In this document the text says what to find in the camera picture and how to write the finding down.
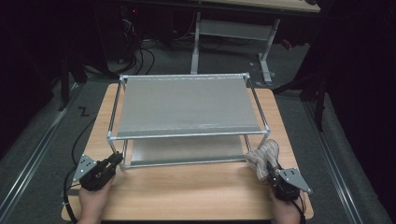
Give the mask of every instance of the aluminum frame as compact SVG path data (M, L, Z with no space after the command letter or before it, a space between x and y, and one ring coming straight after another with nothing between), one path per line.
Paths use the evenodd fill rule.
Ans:
M241 77L241 79L242 79L243 81L245 81L245 84L248 84L248 85L249 85L250 90L251 90L251 92L252 92L252 94L253 94L254 100L255 100L255 102L256 102L257 108L258 108L258 110L259 110L259 112L260 112L260 116L261 116L261 119L262 119L263 129L261 129L259 132L200 133L200 134L196 134L196 135L194 135L194 134L189 134L189 135L178 135L177 137L183 137L183 136L208 136L208 135L213 135L213 136L215 136L215 135L224 135L224 134L240 135L240 136L244 136L245 144L246 144L247 150L251 150L251 146L250 146L250 143L249 143L249 140L248 140L248 136L249 136L250 134L262 134L262 140L261 140L261 142L260 142L259 145L258 145L258 147L260 147L260 146L264 143L264 141L268 138L268 136L269 136L271 130L270 130L270 128L269 128L269 125L268 125L268 123L267 123L267 120L266 120L266 118L265 118L265 116L264 116L264 113L263 113L263 111L262 111L262 107L261 107L260 101L259 101L259 99L258 99L258 96L257 96L257 94L256 94L256 92L255 92L255 90L254 90L254 87L253 87L253 85L252 85L252 83L251 83L251 81L250 81L249 73L241 73L241 74L206 74L206 75L196 75L196 76L201 77L201 78L205 78L205 76L214 76L214 75L219 75L219 76L231 76L231 77L232 77L232 76L234 76L234 77L238 76L238 77ZM125 158L126 158L126 156L127 156L127 151L128 151L128 141L129 141L129 140L138 139L138 138L145 138L145 136L138 136L138 137L137 137L137 136L135 136L135 137L118 137L118 136L116 136L116 135L113 135L113 133L114 133L114 132L113 132L113 129L114 129L114 126L115 126L116 113L117 113L118 105L119 105L119 103L120 103L120 92L121 92L121 90L123 90L124 92L126 92L128 77L131 77L131 76L120 75L119 85L118 85L118 88L117 88L117 93L116 93L116 97L115 97L115 100L114 100L113 110L112 110L112 113L111 113L111 118L110 118L109 127L108 127L108 132L107 132L107 137L106 137L106 140L107 140L107 142L109 143L109 145L110 145L110 147L111 147L111 149L112 149L113 152L116 152L116 151L117 151L116 146L114 145L114 142L115 142L115 141L123 141L122 155L123 155L123 157L124 157L124 160L123 160L123 162L120 164L120 167L121 167L122 169L130 169L130 168L135 168L135 167L139 167L139 166L140 166L140 165L139 165L139 166L134 166L133 164L127 164L127 162L126 162L126 160L125 160ZM172 136L164 135L164 136L157 136L157 137L175 137L175 136L174 136L174 135L172 135ZM245 159L241 158L240 160L215 160L215 161L198 161L198 162L191 162L191 161L188 161L188 162L185 162L185 163L180 162L180 163L178 163L178 164L209 163L209 162L226 162L226 161L245 161ZM161 165L173 165L173 163L164 163L164 164L161 164Z

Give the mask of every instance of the dark background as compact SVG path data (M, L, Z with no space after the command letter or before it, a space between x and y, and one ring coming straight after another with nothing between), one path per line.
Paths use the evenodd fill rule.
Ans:
M318 80L325 79L346 137L381 203L396 221L391 212L396 201L396 169L392 167L396 158L395 1L336 0L319 4L322 16L341 20L319 25L304 18L283 19L276 43L287 39L292 45L311 44L295 79L312 74L319 78L293 88L309 90L315 99ZM109 8L101 13L111 21L119 15L117 9ZM177 34L186 32L185 21L190 20L183 19L192 14L153 7L141 8L141 12L145 32L168 45ZM66 55L78 56L75 69L79 71L78 63L106 70L106 61L128 57L121 26L97 23L96 19L90 4L76 1L0 4L2 156L29 119L52 97L51 85L60 77Z

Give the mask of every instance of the black cable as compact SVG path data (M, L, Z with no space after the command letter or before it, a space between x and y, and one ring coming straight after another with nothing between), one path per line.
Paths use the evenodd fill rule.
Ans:
M294 200L290 200L290 201L297 208L297 211L300 214L300 224L305 224L306 220L305 220L305 215L304 215L304 203L303 203L303 199L301 198L301 196L299 196L299 197L300 197L301 203L303 205L303 210L301 210L300 206L297 205L297 203L295 203Z
M140 66L142 66L142 63L136 58L136 61L139 62ZM137 65L134 67L134 75L137 73Z
M153 54L150 50L148 50L148 49L142 49L142 50L147 51L148 53L150 53L150 54L151 54L151 57L152 57L151 66L149 67L148 71L146 72L146 75L148 75L148 74L149 74L149 71L151 70L152 66L154 65L155 56L154 56L154 54Z
M139 72L140 72L140 70L142 69L142 67L143 67L143 52L142 52L142 49L139 49L139 52L140 52L140 58L142 59L142 62L140 62L139 60L139 62L140 62L140 67L139 67L139 69L134 73L135 75L137 75Z
M135 64L136 64L136 58L132 57L131 61L129 61L129 63L125 67L123 67L121 69L118 69L116 71L110 71L110 72L113 73L114 76L116 77L117 75L119 75L119 74L121 74L121 73L123 73L125 71L128 71L131 68L133 68L135 66ZM84 71L86 71L87 73L89 73L91 75L95 75L95 76L104 76L105 75L105 74L100 73L100 72L92 71L91 69L89 69L86 66L84 66Z
M186 34L184 34L183 36L181 36L181 37L179 37L179 38L174 39L174 41L183 40L183 39L191 38L191 37L195 36L195 35L190 35L190 36L188 36L188 35L190 34L190 31L191 31L191 29L192 29L192 27L193 27L193 25L194 25L196 14L197 14L196 12L194 12L194 13L192 14L192 19L191 19L190 27L189 27L189 29L186 31Z
M70 206L69 198L67 196L67 180L69 176L77 169L77 166L74 166L70 171L67 173L66 177L64 178L64 206L66 207L67 214L70 216L72 223L77 223L77 219L74 215L73 209Z
M181 47L189 47L191 45L194 44L194 40L190 40L192 39L194 36L190 36L189 38L184 38L184 39L179 39L179 40L175 40L173 43L181 46ZM180 44L179 42L188 42L188 44Z
M91 124L93 124L93 122L96 120L96 117L94 118L94 119L92 119L91 121L90 121L90 123L89 124L87 124L87 126L85 126L85 128L81 131L81 133L78 135L78 137L77 137L77 139L76 139L76 141L75 141L75 143L74 143L74 145L73 145L73 147L72 147L72 160L73 160L73 163L77 166L77 161L76 161L76 159L74 158L74 154L75 154L75 150L76 150L76 145L77 145L77 143L78 143L78 141L79 141L79 139L81 138L81 136L85 133L85 131L87 131L87 129L91 126Z
M67 188L66 190L70 190L71 188L73 188L73 187L75 187L75 186L78 186L78 185L81 185L81 184L72 185L72 186L70 186L69 188Z
M224 43L231 44L231 45L237 45L237 46L245 46L252 44L254 42L257 42L257 40L254 39L243 39L243 41L240 41L239 43L237 40L241 40L240 38L224 38L223 41Z
M207 42L205 42L205 43L200 43L200 44L199 44L199 46L200 46L202 49L218 49L218 48L220 48L220 47L223 45L223 38L220 37L220 36L213 36L212 38L207 37L207 38L203 38L202 40L207 41ZM214 42L214 43L218 43L218 45L215 46L214 48L208 48L208 47L205 47L205 46L204 46L204 44L212 44L213 42Z

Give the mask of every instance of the wooden tabletop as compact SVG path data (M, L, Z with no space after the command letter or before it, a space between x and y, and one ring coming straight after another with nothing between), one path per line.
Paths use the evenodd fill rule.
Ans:
M203 0L209 3L240 5L245 7L265 7L301 12L320 12L318 5L309 5L305 0Z
M112 154L106 141L117 84L109 85L85 154L101 161ZM270 139L278 142L279 163L298 167L273 93L256 90L271 129ZM262 137L250 136L257 146ZM118 170L104 220L257 220L271 219L269 187L259 182L245 162L188 164ZM306 197L306 217L314 215ZM77 195L69 196L77 218ZM66 210L62 218L69 220Z

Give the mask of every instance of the metal rail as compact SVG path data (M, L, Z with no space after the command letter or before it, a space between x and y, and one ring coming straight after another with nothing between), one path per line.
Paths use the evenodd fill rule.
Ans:
M63 108L63 110L59 111L56 115L54 121L48 127L47 131L44 133L43 137L41 138L40 142L38 143L35 151L33 152L32 156L30 157L29 161L26 162L25 166L23 167L20 175L18 176L17 180L15 181L14 185L12 186L11 190L9 191L7 197L3 200L0 205L0 223L7 223L9 216L11 215L12 211L14 210L15 206L17 205L18 201L20 200L22 194L26 190L28 184L30 183L35 171L37 170L38 166L46 156L49 148L50 148L50 141L52 136L55 134L56 130L58 129L64 115L67 113L68 107L76 98L76 95L79 93L81 88L77 88L74 94L72 95L72 99L67 103L67 105Z
M334 159L334 156L332 155L332 151L330 150L327 140L323 132L318 129L318 126L315 123L315 109L309 102L303 102L303 106L306 114L310 118L311 124L314 127L318 140L321 144L321 150L325 158L326 166L329 169L330 176L332 177L332 182L334 183L334 186L338 192L341 203L346 210L346 215L349 218L349 222L354 224L363 223L361 215L359 214L356 204L353 201L349 187L347 186L347 183L345 182L340 170L338 169L338 165Z

